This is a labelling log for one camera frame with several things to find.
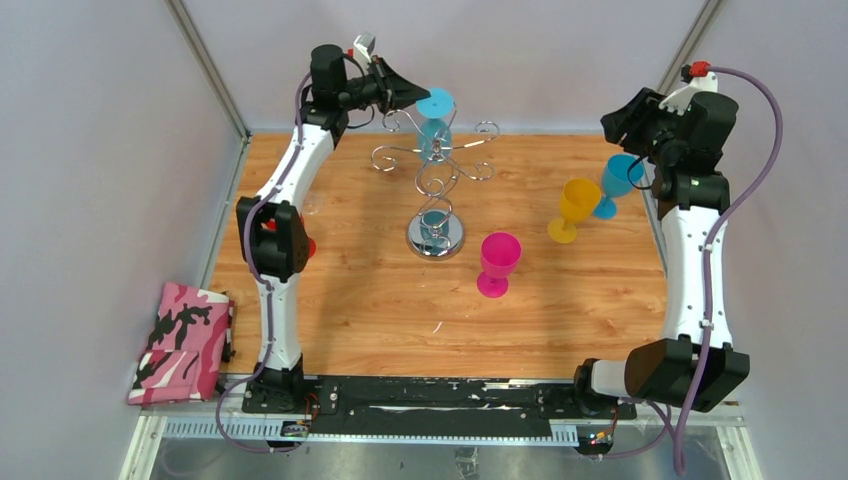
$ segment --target blue wine glass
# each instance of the blue wine glass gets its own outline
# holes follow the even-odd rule
[[[619,154],[610,157],[607,167],[604,169],[604,175],[601,177],[601,190],[603,190],[604,195],[601,197],[601,203],[595,207],[593,214],[596,217],[604,220],[614,217],[618,213],[618,207],[613,199],[630,193],[633,190],[633,185],[645,175],[645,167],[642,162],[630,169],[635,161],[636,157],[631,155]]]

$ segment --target wooden tabletop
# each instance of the wooden tabletop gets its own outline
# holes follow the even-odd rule
[[[238,197],[255,195],[289,138],[253,138]],[[638,192],[617,200],[614,219],[578,225],[572,244],[546,232],[565,182],[599,182],[605,161],[619,153],[615,146],[596,136],[504,135],[457,151],[461,165],[486,160],[497,174],[486,182],[460,179],[450,199],[466,244],[433,262],[405,241],[425,200],[413,184],[420,160],[402,154],[389,173],[370,163],[378,145],[413,142],[399,134],[346,135],[312,185],[320,208],[305,223],[317,253],[302,274],[297,319],[306,373],[570,378],[586,358],[622,360],[658,337],[665,279]],[[475,281],[480,244],[495,231],[517,236],[523,256],[509,292],[489,299]],[[238,353],[229,370],[249,372],[259,350],[259,306],[239,248],[233,212],[210,289],[228,291],[237,303]]]

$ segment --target cloth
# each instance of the cloth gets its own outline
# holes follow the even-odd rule
[[[220,293],[165,284],[128,403],[152,405],[211,398],[232,310],[233,302]]]

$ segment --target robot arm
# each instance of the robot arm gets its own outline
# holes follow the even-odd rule
[[[309,239],[299,214],[306,193],[321,165],[349,128],[349,111],[376,106],[385,114],[430,95],[427,90],[397,75],[381,57],[372,56],[374,43],[373,35],[363,34],[356,38],[347,53],[336,45],[322,45],[312,51],[312,84],[307,87],[312,99],[307,100],[306,89],[301,92],[299,108],[303,125],[297,158],[289,166],[298,146],[298,127],[271,178],[255,197],[241,198],[236,207],[242,252],[250,249],[260,278],[272,286],[268,291],[257,281],[263,337],[259,358],[264,358],[267,348],[273,349],[257,382],[265,390],[280,390],[283,397],[291,396],[290,390],[303,375],[296,307],[300,272],[309,259]],[[348,79],[346,61],[357,65],[364,75]],[[274,193],[274,187],[284,175],[284,181]],[[253,223],[248,226],[251,209],[269,195],[267,203],[256,212]],[[249,245],[245,245],[245,228],[251,232]],[[273,297],[270,311],[266,301],[269,295]],[[274,327],[274,338],[268,338],[269,322]]]
[[[733,351],[724,312],[722,227],[711,248],[713,314],[704,312],[703,248],[707,232],[730,204],[727,180],[715,167],[735,123],[736,102],[717,93],[715,74],[698,62],[683,71],[688,84],[664,97],[642,89],[601,119],[610,143],[656,166],[651,193],[667,245],[668,305],[662,338],[633,350],[626,361],[588,359],[575,373],[575,400],[601,411],[619,398],[680,407],[711,328],[706,374],[693,409],[706,412],[748,375],[749,358]]]

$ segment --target wine glass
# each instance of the wine glass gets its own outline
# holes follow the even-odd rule
[[[577,238],[577,223],[586,220],[601,201],[601,189],[586,178],[569,180],[559,199],[561,218],[548,223],[548,235],[558,243],[571,243]]]
[[[601,202],[595,208],[594,215],[609,220],[618,213],[613,198],[623,197],[633,190],[633,185],[645,174],[642,162],[630,155],[613,155],[607,162],[601,177],[601,189],[604,191]]]
[[[515,271],[521,258],[521,243],[506,232],[497,232],[483,240],[480,264],[483,272],[477,277],[477,290],[489,298],[503,296],[509,289],[507,277]]]

